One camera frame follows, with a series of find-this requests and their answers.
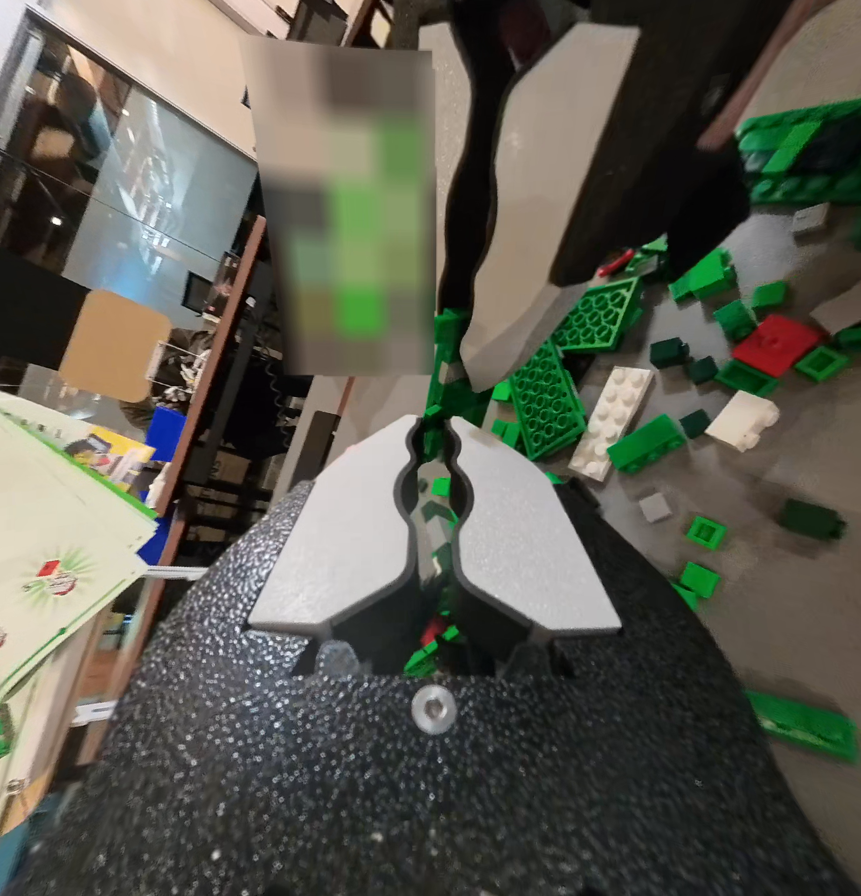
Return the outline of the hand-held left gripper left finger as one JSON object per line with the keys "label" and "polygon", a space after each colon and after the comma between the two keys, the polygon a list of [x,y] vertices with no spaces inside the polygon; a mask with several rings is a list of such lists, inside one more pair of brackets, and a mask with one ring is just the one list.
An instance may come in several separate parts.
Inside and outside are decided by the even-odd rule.
{"label": "hand-held left gripper left finger", "polygon": [[406,414],[346,449],[312,483],[250,611],[259,632],[349,644],[400,673],[424,630],[411,512],[422,420]]}

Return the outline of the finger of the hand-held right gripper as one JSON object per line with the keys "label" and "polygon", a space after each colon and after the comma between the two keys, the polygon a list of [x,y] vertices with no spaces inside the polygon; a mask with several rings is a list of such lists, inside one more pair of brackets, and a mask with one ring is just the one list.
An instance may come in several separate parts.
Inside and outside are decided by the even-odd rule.
{"label": "finger of the hand-held right gripper", "polygon": [[567,312],[552,268],[641,41],[582,21],[521,72],[437,26],[437,307],[467,311],[463,380],[487,391]]}

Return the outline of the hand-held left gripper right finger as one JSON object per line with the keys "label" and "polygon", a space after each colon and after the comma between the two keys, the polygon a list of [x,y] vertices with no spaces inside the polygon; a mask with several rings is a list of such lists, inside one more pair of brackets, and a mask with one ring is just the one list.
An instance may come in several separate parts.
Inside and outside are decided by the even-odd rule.
{"label": "hand-held left gripper right finger", "polygon": [[620,632],[622,623],[555,485],[463,418],[447,423],[455,594],[469,644],[505,663],[521,644]]}

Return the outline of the green mosaic brick cube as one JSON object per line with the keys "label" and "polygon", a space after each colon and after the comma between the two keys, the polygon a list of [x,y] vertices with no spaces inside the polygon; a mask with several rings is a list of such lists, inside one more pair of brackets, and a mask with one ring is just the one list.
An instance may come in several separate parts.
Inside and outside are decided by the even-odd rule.
{"label": "green mosaic brick cube", "polygon": [[469,312],[445,309],[434,318],[434,367],[428,388],[427,412],[441,411],[444,419],[461,417],[481,427],[492,390],[477,392],[465,371],[461,342],[469,324]]}

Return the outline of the wooden office desk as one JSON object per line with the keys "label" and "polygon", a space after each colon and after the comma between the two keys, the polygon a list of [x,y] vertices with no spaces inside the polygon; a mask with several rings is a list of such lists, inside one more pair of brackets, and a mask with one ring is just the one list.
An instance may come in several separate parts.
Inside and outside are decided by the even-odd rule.
{"label": "wooden office desk", "polygon": [[[215,327],[211,352],[203,365],[200,381],[191,396],[180,440],[172,460],[166,465],[167,476],[156,502],[156,511],[162,519],[167,518],[169,513],[172,517],[167,541],[156,566],[159,574],[174,571],[174,564],[190,529],[190,517],[193,511],[190,509],[185,475],[190,462],[197,458],[196,449],[208,447],[206,442],[199,443],[199,428],[203,425],[211,393],[215,391],[220,365],[232,348],[235,333],[241,322],[246,306],[247,288],[257,269],[259,250],[266,233],[267,220],[263,215],[258,215],[250,229],[223,315]],[[156,611],[160,607],[166,589],[166,579],[161,577],[146,577],[140,582],[142,590],[132,616],[130,637],[118,651],[103,694],[104,700],[113,702],[115,708],[118,708],[119,701],[122,700],[138,668],[147,637],[154,627]]]}

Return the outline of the grey desk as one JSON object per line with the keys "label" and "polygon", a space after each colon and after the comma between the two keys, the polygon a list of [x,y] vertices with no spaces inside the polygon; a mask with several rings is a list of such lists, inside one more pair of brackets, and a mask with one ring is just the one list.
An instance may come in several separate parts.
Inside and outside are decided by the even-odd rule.
{"label": "grey desk", "polygon": [[[776,60],[745,116],[861,96],[861,2],[835,2],[799,33]],[[754,211],[725,241],[740,295],[788,279],[790,316],[847,290],[861,279],[861,253],[849,242],[858,213],[835,207],[822,235],[795,240],[790,210]],[[653,286],[646,311],[615,364],[647,364],[648,342],[680,335],[695,357],[728,357],[728,343],[710,306],[675,306]],[[306,399],[302,424],[318,410],[342,414],[328,456],[405,412],[418,412],[427,377],[356,380],[342,411],[346,380],[320,377]],[[813,384],[794,371],[773,399],[778,424],[745,454],[702,436],[641,476],[612,472],[592,490],[603,516],[664,574],[688,559],[722,576],[700,617],[742,683],[813,706],[843,712],[857,724],[861,745],[861,353],[837,377]],[[672,516],[649,524],[637,499],[661,492]],[[832,547],[785,532],[773,520],[785,497],[839,511],[847,536]],[[682,534],[698,514],[729,529],[716,552]],[[847,764],[770,740],[794,797],[819,836],[861,887],[861,759]]]}

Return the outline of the green wedge brick plate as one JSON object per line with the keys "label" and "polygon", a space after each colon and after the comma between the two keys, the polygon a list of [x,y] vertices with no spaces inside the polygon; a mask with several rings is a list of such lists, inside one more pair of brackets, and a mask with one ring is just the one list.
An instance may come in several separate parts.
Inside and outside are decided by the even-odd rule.
{"label": "green wedge brick plate", "polygon": [[642,316],[644,290],[640,277],[587,289],[552,334],[553,345],[562,353],[615,351]]}

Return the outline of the loose small green bricks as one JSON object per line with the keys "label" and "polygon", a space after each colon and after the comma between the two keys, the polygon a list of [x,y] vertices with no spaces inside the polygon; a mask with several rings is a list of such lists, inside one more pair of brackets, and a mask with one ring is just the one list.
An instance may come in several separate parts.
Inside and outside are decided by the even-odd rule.
{"label": "loose small green bricks", "polygon": [[[750,335],[757,326],[750,316],[750,313],[745,310],[741,303],[737,302],[735,305],[738,308],[738,330],[740,332],[748,332]],[[693,385],[690,380],[694,364],[689,362],[687,341],[683,337],[675,335],[670,339],[652,343],[650,346],[650,355],[651,362],[661,364],[661,369],[654,370],[650,366],[639,367],[652,369],[654,372],[653,381],[645,401],[630,425],[628,433],[609,449],[612,466],[609,474],[604,479],[604,482],[608,480],[612,472],[615,472],[618,476],[623,476],[624,478],[628,476],[641,476],[643,472],[648,471],[653,465],[659,463],[662,459],[668,458],[671,454],[680,451],[685,452],[689,447],[690,442],[693,442],[702,436],[706,436],[713,440],[713,442],[728,447],[706,435],[705,429],[723,410],[736,391],[746,391],[758,397],[769,399],[779,408],[778,404],[773,399],[777,397],[777,390],[782,384],[783,376],[788,375],[790,371],[794,371],[799,375],[804,376],[810,383],[822,385],[837,377],[849,366],[848,355],[837,349],[833,338],[827,337],[822,344],[806,354],[804,358],[794,364],[779,378],[773,378],[762,374],[756,369],[738,362],[733,357],[729,357],[722,366],[715,366],[711,357],[703,357],[701,358],[701,361],[704,362],[707,367],[706,372],[708,378],[704,383],[705,390],[701,391],[699,386]],[[764,434],[775,427],[778,422],[772,427],[764,430],[757,445],[747,452],[758,447],[764,439]],[[511,447],[502,439],[504,432],[505,430],[503,427],[496,426],[494,430],[489,433],[496,437],[500,442]],[[586,508],[587,504],[583,501],[583,498],[576,493],[576,486],[581,485],[583,479],[587,479],[593,484],[600,483],[581,476],[572,474],[571,476],[572,479],[569,485],[555,484],[556,491],[567,511],[577,507]],[[808,499],[786,496],[781,508],[773,514],[774,523],[782,529],[783,527],[779,525],[778,517],[783,505],[790,498],[819,504]],[[848,522],[846,520],[844,521],[847,523],[847,530],[842,539],[847,536],[850,528]],[[726,542],[728,531],[729,529],[726,525],[698,513],[692,521],[689,522],[689,530],[684,537],[689,543],[697,546],[699,549],[704,548],[713,553],[720,549]],[[826,544],[832,547],[840,542],[840,540],[814,540],[820,542],[820,544]],[[451,586],[451,593],[448,597],[449,602],[446,605],[447,609],[450,609],[450,604],[455,594],[455,580],[452,575],[452,555],[449,556],[449,560],[450,565],[445,567]],[[710,566],[702,565],[692,559],[688,559],[679,572],[680,576],[675,581],[669,581],[667,583],[663,582],[659,574],[656,574],[654,577],[659,588],[667,587],[670,593],[669,602],[677,602],[683,606],[689,607],[688,611],[680,611],[681,614],[688,615],[689,613],[695,612],[699,605],[712,601],[722,581],[722,576]],[[599,637],[604,637],[605,643],[608,643],[615,641],[619,636],[629,635],[629,612],[626,610],[618,610],[617,608],[617,586],[606,585],[604,582],[604,573],[597,572],[597,574],[600,576],[622,623],[622,628],[618,633],[612,635],[597,635]],[[456,648],[458,656],[461,656],[462,654],[478,654],[480,656],[482,669],[492,668],[493,664],[503,664],[494,661],[492,658],[469,644],[465,635],[457,628],[455,622],[452,620],[450,613],[445,616],[447,616],[449,620],[447,634],[455,637],[456,644],[465,643],[464,646]],[[567,644],[581,644],[582,641],[587,641],[593,637],[596,637],[596,635],[563,638],[555,640],[550,644],[556,645],[556,652],[564,653],[567,649]],[[541,644],[537,649],[537,653],[548,650],[549,644]]]}

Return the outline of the white studded brick plate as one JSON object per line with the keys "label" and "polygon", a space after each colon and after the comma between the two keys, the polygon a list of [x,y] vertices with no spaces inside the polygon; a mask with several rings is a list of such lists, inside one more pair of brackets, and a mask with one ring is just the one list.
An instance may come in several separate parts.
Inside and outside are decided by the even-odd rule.
{"label": "white studded brick plate", "polygon": [[609,449],[628,433],[653,377],[650,368],[612,369],[569,462],[572,475],[604,482],[612,466]]}

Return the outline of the green rectangular brick plate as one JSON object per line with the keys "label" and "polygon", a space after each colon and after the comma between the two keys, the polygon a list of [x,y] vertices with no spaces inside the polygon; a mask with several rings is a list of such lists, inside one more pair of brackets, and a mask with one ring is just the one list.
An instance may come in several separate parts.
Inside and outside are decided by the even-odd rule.
{"label": "green rectangular brick plate", "polygon": [[552,340],[543,342],[507,381],[530,461],[544,459],[578,442],[586,431],[583,407]]}

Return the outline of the green studded brick plate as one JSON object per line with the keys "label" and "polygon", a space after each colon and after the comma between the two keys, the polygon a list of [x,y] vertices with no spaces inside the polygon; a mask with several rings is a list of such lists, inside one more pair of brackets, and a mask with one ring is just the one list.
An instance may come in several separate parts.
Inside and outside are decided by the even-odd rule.
{"label": "green studded brick plate", "polygon": [[861,206],[861,98],[750,118],[736,137],[753,206]]}

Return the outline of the white booklet stand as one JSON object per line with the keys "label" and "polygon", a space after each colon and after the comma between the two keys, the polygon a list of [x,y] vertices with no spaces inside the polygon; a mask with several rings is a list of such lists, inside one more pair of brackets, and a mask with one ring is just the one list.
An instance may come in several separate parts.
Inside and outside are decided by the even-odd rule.
{"label": "white booklet stand", "polygon": [[11,694],[14,741],[0,758],[0,836],[25,822],[51,790],[73,727],[93,725],[94,733],[83,737],[82,758],[96,756],[107,721],[139,665],[168,582],[188,585],[205,572],[204,567],[148,568],[130,631],[118,649],[99,649],[110,617],[110,610],[103,610]]}

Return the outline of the blue storage bin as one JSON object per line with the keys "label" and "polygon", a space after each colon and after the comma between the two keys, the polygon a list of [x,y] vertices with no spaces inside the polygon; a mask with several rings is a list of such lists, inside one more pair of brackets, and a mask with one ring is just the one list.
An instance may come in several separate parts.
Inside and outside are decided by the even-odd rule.
{"label": "blue storage bin", "polygon": [[138,549],[137,553],[147,566],[158,566],[160,558],[167,546],[172,518],[156,519],[156,530],[152,537]]}
{"label": "blue storage bin", "polygon": [[150,457],[152,462],[167,463],[173,459],[185,423],[185,415],[178,410],[156,407],[145,437],[145,445],[153,449]]}

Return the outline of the red brick plate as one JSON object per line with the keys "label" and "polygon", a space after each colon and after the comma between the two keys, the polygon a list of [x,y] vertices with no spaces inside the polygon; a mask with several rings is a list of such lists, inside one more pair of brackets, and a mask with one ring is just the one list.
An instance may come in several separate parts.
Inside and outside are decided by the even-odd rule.
{"label": "red brick plate", "polygon": [[779,378],[825,338],[821,330],[804,322],[783,315],[768,315],[731,354],[738,362]]}

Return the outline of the yellow toy box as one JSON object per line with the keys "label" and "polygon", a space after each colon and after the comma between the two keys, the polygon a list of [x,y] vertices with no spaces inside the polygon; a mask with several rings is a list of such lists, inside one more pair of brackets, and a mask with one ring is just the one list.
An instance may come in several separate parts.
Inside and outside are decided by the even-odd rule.
{"label": "yellow toy box", "polygon": [[129,493],[155,449],[103,427],[93,427],[81,439],[68,442],[63,451],[74,461]]}

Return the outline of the white brick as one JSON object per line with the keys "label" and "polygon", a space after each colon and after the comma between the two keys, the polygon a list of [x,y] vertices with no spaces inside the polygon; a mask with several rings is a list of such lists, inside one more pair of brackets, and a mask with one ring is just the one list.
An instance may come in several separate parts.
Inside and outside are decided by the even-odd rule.
{"label": "white brick", "polygon": [[705,434],[745,453],[757,445],[762,432],[775,425],[780,416],[780,409],[771,400],[739,390],[705,429]]}

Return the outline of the grey brick plate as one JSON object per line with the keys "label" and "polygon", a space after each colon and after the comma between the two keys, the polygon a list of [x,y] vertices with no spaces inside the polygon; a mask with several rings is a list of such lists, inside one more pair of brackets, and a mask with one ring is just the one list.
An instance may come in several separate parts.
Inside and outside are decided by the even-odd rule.
{"label": "grey brick plate", "polygon": [[835,336],[861,323],[861,292],[850,290],[829,299],[815,307],[809,316],[827,334]]}

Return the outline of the dark green brick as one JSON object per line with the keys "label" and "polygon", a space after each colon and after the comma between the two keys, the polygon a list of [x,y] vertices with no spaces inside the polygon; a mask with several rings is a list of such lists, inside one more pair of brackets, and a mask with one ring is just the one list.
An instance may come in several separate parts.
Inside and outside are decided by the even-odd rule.
{"label": "dark green brick", "polygon": [[789,532],[822,541],[841,540],[847,530],[838,511],[793,498],[783,505],[778,522]]}

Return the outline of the open instruction booklet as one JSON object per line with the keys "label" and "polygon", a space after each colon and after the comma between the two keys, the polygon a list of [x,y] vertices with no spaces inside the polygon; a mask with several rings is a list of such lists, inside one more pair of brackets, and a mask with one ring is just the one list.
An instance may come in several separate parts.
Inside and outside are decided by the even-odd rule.
{"label": "open instruction booklet", "polygon": [[11,416],[0,393],[0,700],[141,577],[155,513]]}

